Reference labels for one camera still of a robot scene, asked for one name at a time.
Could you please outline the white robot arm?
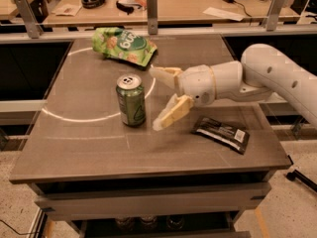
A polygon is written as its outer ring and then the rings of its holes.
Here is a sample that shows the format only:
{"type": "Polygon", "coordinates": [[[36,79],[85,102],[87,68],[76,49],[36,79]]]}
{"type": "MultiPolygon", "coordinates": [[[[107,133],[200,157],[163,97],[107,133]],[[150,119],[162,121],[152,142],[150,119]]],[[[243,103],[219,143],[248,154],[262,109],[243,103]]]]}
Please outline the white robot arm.
{"type": "Polygon", "coordinates": [[[162,130],[217,99],[263,100],[275,92],[312,126],[317,127],[317,76],[265,44],[247,47],[240,60],[216,65],[150,68],[150,75],[175,91],[153,123],[162,130]]]}

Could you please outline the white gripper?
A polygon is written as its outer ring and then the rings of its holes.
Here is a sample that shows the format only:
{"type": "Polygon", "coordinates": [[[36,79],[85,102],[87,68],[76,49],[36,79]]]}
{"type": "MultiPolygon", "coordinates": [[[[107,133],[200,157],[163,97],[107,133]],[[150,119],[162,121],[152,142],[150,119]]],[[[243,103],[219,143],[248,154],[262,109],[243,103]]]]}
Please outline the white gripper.
{"type": "Polygon", "coordinates": [[[236,99],[243,81],[242,65],[234,60],[216,65],[198,65],[184,72],[179,67],[151,66],[150,75],[180,95],[173,94],[155,119],[153,129],[160,131],[186,116],[195,106],[205,106],[216,99],[236,99]]]}

